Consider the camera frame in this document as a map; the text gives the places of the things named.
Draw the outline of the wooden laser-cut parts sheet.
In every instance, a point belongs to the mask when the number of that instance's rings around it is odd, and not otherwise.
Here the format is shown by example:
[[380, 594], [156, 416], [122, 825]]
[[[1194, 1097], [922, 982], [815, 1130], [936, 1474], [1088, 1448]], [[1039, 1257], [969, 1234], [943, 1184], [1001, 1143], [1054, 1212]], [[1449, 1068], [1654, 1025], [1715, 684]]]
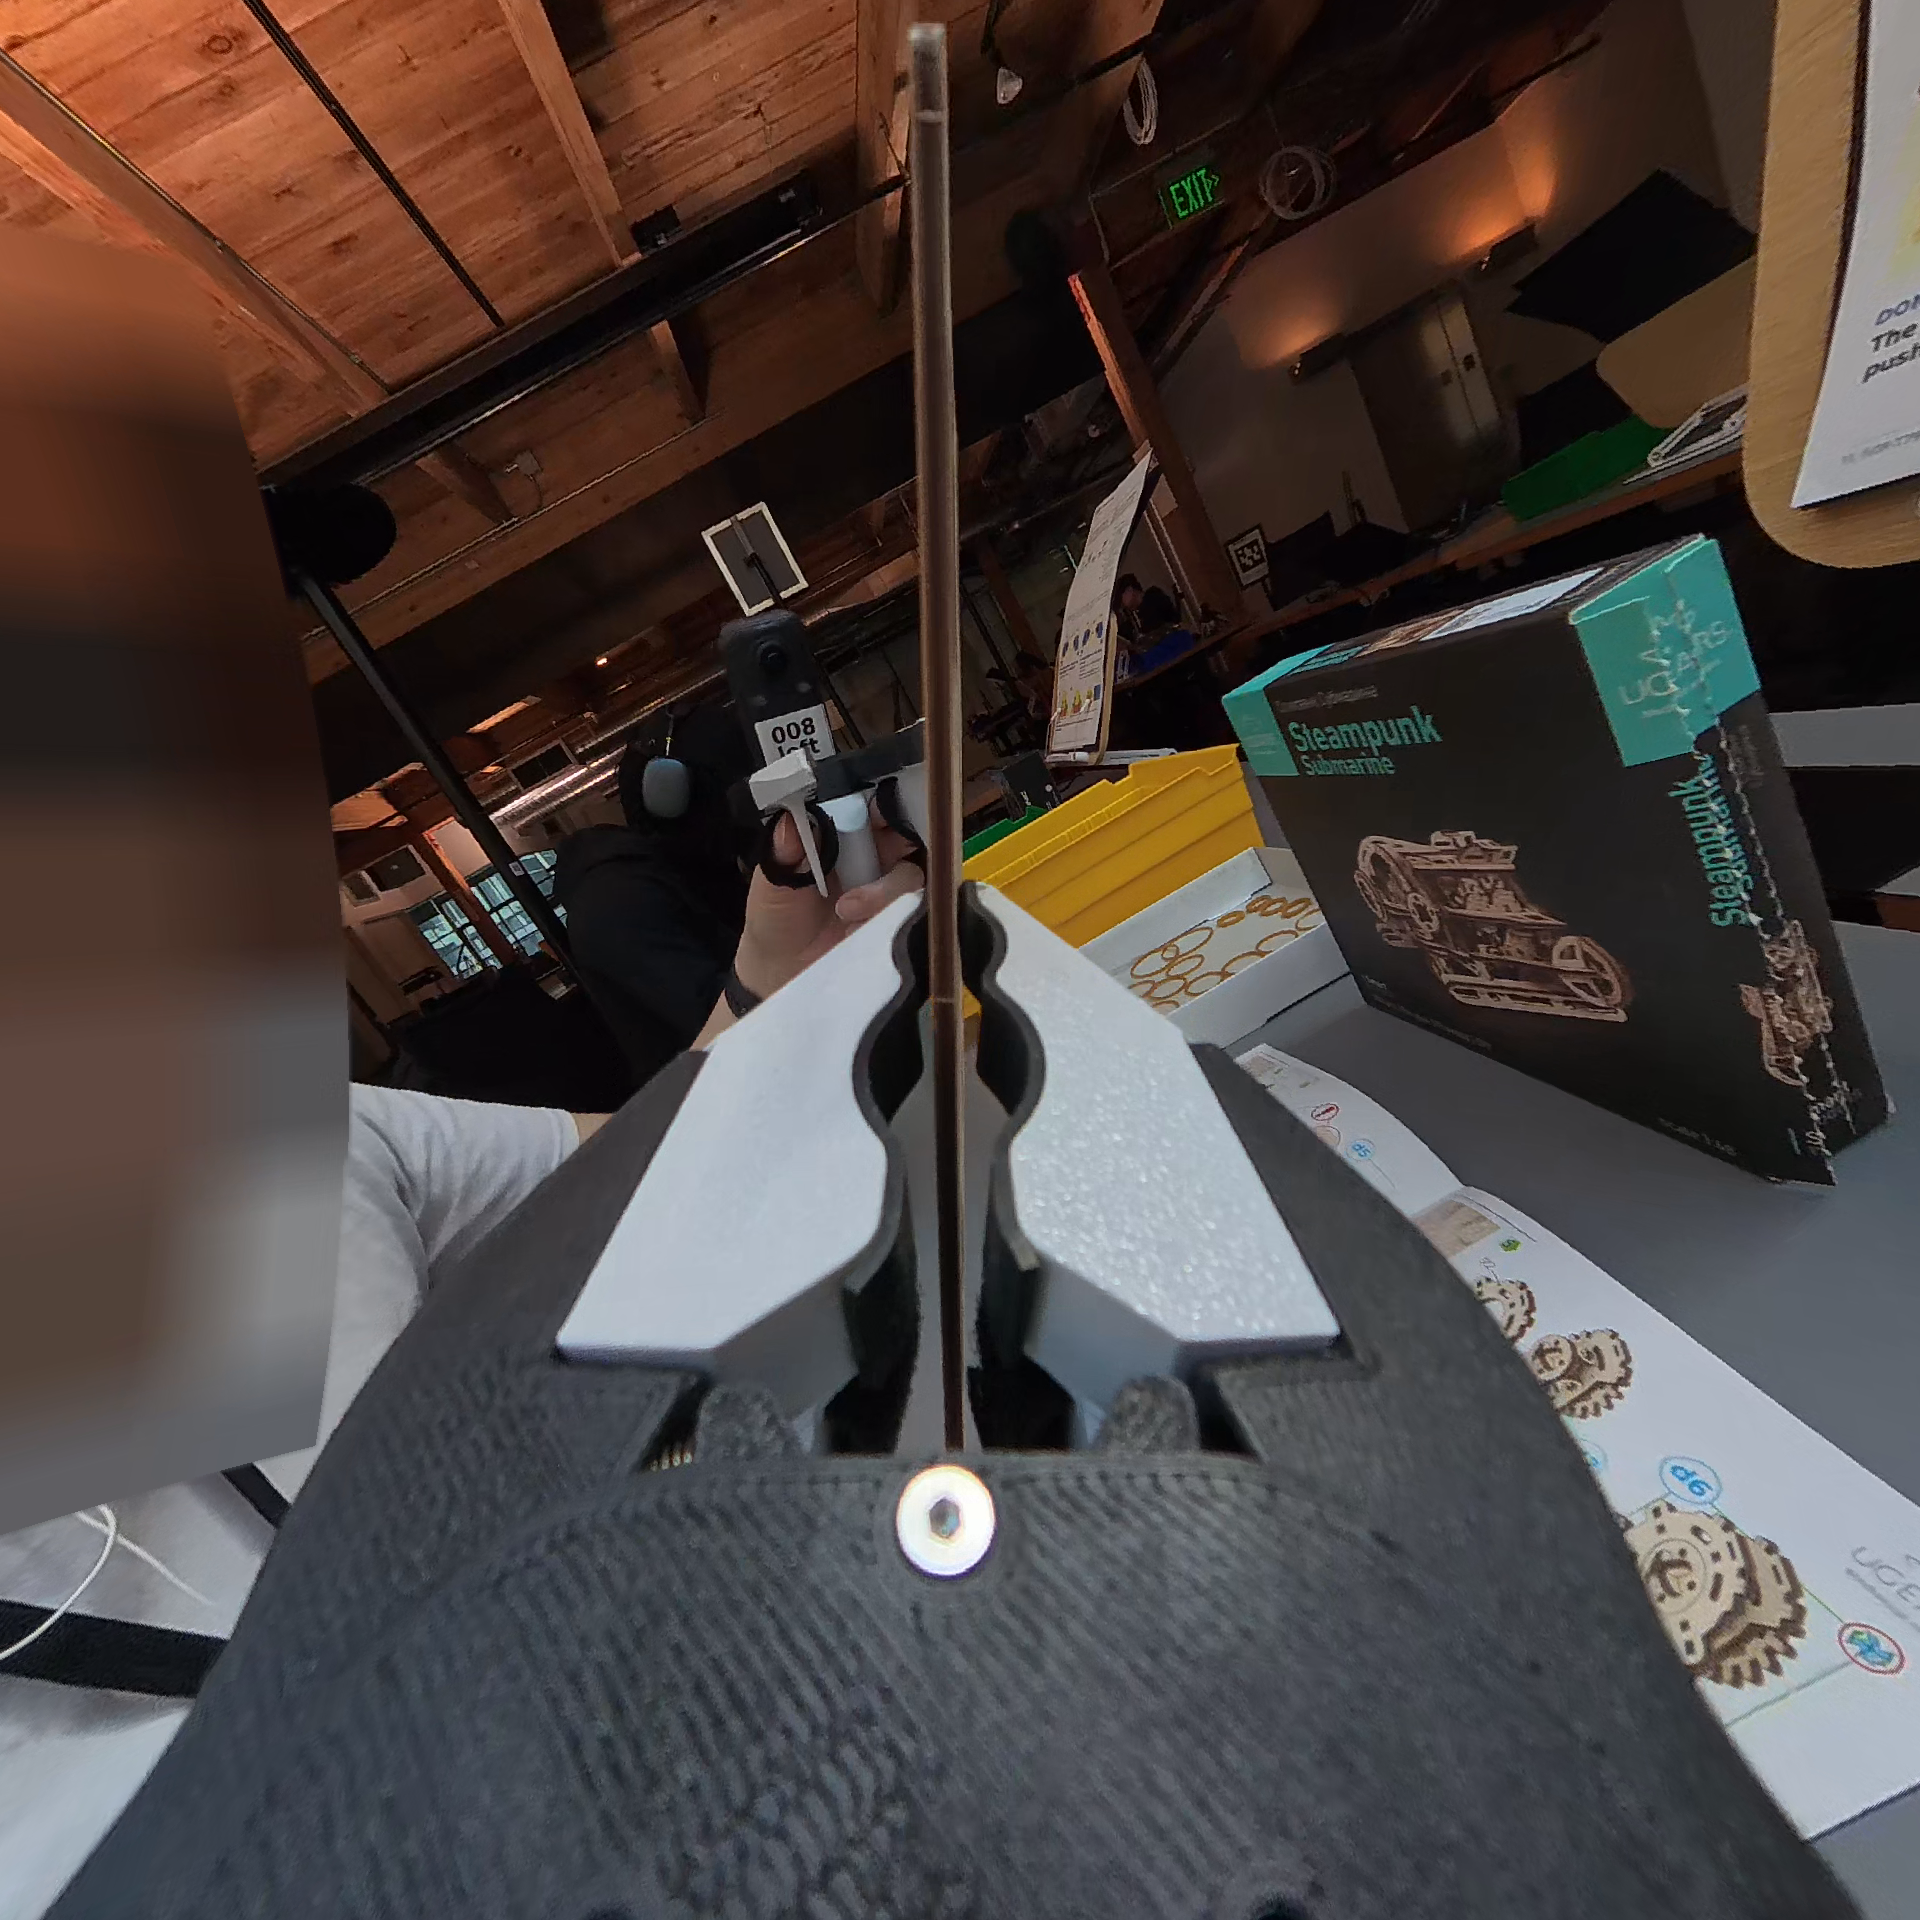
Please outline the wooden laser-cut parts sheet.
[[963, 666], [958, 636], [958, 447], [953, 384], [953, 204], [948, 42], [905, 39], [920, 481], [920, 664], [927, 727], [927, 960], [932, 1114], [932, 1231], [944, 1448], [968, 1448], [968, 1052], [958, 891], [963, 886]]

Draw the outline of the white instruction booklet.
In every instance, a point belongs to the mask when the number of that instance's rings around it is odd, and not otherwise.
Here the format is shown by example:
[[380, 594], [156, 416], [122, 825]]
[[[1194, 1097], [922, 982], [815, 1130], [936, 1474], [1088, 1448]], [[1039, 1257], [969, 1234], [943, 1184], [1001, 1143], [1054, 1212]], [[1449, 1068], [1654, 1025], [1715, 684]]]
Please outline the white instruction booklet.
[[1918, 1780], [1918, 1510], [1370, 1095], [1236, 1057], [1438, 1248], [1526, 1358], [1667, 1639], [1806, 1839]]

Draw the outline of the yellow plastic bin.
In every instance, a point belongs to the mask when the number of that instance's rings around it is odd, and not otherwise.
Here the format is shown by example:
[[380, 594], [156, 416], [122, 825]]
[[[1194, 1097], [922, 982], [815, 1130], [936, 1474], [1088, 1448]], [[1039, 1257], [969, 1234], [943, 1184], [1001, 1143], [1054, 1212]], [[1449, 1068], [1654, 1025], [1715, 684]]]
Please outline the yellow plastic bin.
[[966, 857], [966, 878], [1082, 950], [1259, 848], [1235, 746], [1136, 761]]

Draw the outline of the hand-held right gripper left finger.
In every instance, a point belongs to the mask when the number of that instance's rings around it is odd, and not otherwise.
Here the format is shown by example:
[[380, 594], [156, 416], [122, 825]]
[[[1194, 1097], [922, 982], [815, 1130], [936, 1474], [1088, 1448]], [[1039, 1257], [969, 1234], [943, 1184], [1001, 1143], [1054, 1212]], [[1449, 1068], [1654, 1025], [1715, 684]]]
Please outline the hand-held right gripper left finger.
[[705, 1050], [558, 1356], [763, 1387], [785, 1417], [857, 1375], [849, 1297], [903, 1203], [860, 1050], [907, 1006], [897, 945], [920, 906], [889, 903]]

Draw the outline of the paper sign on stand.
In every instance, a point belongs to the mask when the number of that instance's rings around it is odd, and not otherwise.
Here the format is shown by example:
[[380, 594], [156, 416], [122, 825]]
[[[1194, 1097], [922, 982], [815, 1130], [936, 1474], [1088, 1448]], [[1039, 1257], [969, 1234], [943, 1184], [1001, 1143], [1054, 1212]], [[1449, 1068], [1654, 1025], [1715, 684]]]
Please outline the paper sign on stand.
[[1111, 706], [1120, 657], [1114, 600], [1124, 550], [1135, 538], [1160, 462], [1153, 448], [1107, 494], [1088, 522], [1088, 539], [1063, 606], [1047, 716], [1049, 761], [1098, 761], [1111, 742]]

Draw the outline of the green plastic bin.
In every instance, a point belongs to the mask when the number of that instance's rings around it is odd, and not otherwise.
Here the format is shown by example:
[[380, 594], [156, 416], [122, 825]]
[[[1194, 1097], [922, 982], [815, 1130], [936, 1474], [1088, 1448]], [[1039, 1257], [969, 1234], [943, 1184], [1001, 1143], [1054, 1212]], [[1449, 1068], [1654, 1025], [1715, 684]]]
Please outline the green plastic bin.
[[1508, 479], [1499, 494], [1504, 513], [1514, 522], [1537, 522], [1611, 490], [1642, 473], [1664, 439], [1659, 426], [1639, 416], [1586, 432]]

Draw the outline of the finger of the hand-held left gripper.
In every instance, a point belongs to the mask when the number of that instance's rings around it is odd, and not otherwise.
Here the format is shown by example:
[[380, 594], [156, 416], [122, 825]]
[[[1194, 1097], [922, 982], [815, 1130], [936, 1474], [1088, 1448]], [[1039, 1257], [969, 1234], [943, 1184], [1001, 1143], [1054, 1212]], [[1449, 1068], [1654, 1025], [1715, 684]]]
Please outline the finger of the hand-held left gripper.
[[[833, 817], [818, 802], [815, 758], [785, 754], [751, 778], [751, 799], [759, 811], [759, 873], [769, 882], [799, 891], [809, 886], [831, 896]], [[788, 820], [799, 839], [799, 857], [779, 857], [779, 820]]]

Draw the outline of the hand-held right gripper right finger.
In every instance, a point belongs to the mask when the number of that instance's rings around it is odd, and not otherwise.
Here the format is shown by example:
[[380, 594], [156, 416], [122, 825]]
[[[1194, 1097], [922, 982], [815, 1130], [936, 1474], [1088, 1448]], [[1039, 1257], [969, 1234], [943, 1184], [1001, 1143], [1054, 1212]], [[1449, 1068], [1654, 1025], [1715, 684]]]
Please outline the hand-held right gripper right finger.
[[983, 882], [968, 987], [1001, 1112], [976, 1417], [1103, 1419], [1138, 1378], [1332, 1354], [1337, 1318], [1182, 1032]]

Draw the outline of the white box lid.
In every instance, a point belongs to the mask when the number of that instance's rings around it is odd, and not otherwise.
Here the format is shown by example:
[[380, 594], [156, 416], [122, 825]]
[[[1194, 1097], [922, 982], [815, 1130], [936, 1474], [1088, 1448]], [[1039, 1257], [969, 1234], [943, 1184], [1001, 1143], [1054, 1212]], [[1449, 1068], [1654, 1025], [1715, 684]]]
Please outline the white box lid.
[[[1119, 975], [1142, 952], [1155, 950], [1188, 926], [1268, 890], [1306, 895], [1318, 900], [1306, 871], [1291, 852], [1283, 848], [1251, 848], [1098, 936], [1086, 947], [1086, 958], [1120, 983]], [[1337, 939], [1329, 923], [1323, 923], [1294, 947], [1278, 952], [1201, 1002], [1171, 1015], [1158, 1011], [1145, 1000], [1142, 1002], [1178, 1025], [1191, 1042], [1230, 1046], [1242, 1035], [1256, 1033], [1271, 1017], [1322, 993], [1344, 975], [1346, 962]]]

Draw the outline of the small white tag sign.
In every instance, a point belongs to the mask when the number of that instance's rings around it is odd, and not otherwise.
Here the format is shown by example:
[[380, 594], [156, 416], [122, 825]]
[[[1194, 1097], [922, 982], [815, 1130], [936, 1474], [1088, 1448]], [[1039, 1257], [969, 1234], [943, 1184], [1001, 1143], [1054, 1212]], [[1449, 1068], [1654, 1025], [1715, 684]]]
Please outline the small white tag sign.
[[779, 608], [809, 588], [793, 550], [762, 502], [705, 528], [705, 546], [746, 618]]

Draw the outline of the person's left hand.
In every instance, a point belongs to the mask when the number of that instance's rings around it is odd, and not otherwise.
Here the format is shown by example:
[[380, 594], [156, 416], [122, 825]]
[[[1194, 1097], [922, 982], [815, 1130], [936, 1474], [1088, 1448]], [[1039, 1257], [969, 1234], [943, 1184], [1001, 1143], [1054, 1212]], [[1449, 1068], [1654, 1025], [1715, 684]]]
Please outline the person's left hand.
[[802, 871], [802, 886], [792, 890], [763, 873], [753, 878], [734, 968], [697, 1048], [707, 1048], [738, 1019], [734, 1002], [769, 1002], [856, 928], [873, 921], [891, 903], [924, 891], [920, 851], [884, 823], [876, 823], [872, 832], [881, 876], [851, 891], [824, 896], [809, 871]]

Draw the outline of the wooden board with paper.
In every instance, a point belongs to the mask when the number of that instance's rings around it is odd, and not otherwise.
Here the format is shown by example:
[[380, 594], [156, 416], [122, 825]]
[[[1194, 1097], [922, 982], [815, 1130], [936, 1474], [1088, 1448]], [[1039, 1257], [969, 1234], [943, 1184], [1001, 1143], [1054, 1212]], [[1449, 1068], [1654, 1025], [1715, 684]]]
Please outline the wooden board with paper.
[[1860, 2], [1774, 9], [1750, 329], [1745, 502], [1769, 543], [1825, 570], [1918, 560], [1914, 479], [1793, 506], [1840, 300], [1866, 99], [1866, 19]]

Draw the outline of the black model kit box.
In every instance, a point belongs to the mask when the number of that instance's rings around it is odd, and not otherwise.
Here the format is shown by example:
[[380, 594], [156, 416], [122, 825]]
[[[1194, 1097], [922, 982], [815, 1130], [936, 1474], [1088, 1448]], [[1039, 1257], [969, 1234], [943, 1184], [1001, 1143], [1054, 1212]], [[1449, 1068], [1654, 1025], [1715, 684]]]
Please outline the black model kit box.
[[1313, 647], [1223, 714], [1379, 1012], [1774, 1184], [1888, 1123], [1715, 539]]

